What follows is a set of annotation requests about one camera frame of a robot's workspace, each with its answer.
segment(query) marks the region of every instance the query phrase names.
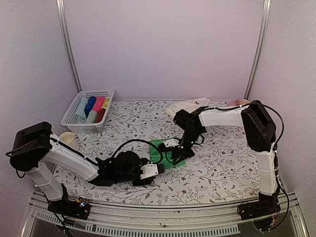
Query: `floral tablecloth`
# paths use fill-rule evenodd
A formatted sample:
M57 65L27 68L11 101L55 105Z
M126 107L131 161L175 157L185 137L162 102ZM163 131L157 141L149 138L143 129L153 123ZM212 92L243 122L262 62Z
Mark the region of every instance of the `floral tablecloth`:
M80 151L102 159L110 157L117 147L130 139L147 141L182 137L183 130L165 112L172 101L113 102L102 134L76 134ZM210 102L210 106L225 105ZM186 164L167 169L151 185L133 187L119 183L97 187L59 166L55 178L65 184L71 196L109 202L186 205L226 202L256 197L260 177L256 158L248 148L240 127L208 127L205 142L194 145L196 155ZM149 157L149 147L130 143L122 151L131 150L140 157Z

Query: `green cloth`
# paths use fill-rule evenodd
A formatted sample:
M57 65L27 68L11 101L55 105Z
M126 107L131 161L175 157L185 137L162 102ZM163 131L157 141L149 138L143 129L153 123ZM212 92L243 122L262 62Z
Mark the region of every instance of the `green cloth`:
M163 139L163 140L153 140L153 141L150 141L151 143L153 143L156 147L159 146L160 143L164 142L165 140L169 140L170 138L168 139ZM163 164L164 165L164 168L165 169L169 169L169 168L173 168L173 167L177 167L177 166L180 166L180 165L184 165L186 164L185 160L181 161L180 163L176 164L176 165L173 165L172 163L170 163L169 161L171 161L171 152L167 152L167 157L168 157L168 160L166 159L166 152L163 152L162 155L163 155L163 160L160 164ZM150 159L152 162L157 162L160 160L160 154L159 152L153 148L152 146L149 146L149 154L150 154Z

